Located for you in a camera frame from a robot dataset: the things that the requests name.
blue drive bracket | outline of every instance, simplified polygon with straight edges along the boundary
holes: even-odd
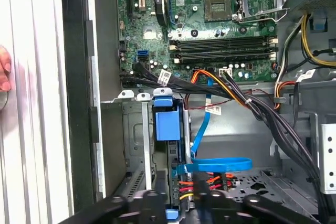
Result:
[[[156,97],[154,107],[172,107],[172,97]],[[155,113],[156,140],[157,141],[179,141],[180,130],[180,107],[176,111],[164,111]]]

cable tie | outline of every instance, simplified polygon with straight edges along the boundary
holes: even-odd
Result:
[[[308,177],[306,178],[306,181],[308,183],[313,183],[313,182],[316,182],[316,181],[320,181],[320,178],[312,178],[312,177]]]
[[[245,104],[247,105],[247,104],[250,103],[251,101],[252,101],[251,98],[249,98],[249,99],[246,100]]]

sata port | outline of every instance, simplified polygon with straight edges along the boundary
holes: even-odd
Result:
[[[149,55],[149,50],[138,50],[136,53],[138,56],[148,56]]]
[[[138,61],[148,61],[148,55],[138,55]]]

barcode label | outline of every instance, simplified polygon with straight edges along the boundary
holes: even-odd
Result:
[[[160,76],[158,78],[158,84],[162,85],[162,86],[167,86],[170,76],[172,75],[172,73],[162,69]]]
[[[206,99],[205,105],[211,105],[211,99]],[[210,107],[205,107],[205,112],[209,112],[211,114],[215,115],[221,115],[222,114],[222,108],[220,106],[210,106]]]
[[[296,82],[301,82],[303,80],[312,78],[315,71],[316,71],[316,69],[308,70],[306,73],[300,75]]]

chip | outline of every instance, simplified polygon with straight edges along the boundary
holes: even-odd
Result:
[[[206,22],[231,19],[231,0],[204,0],[204,20]]]

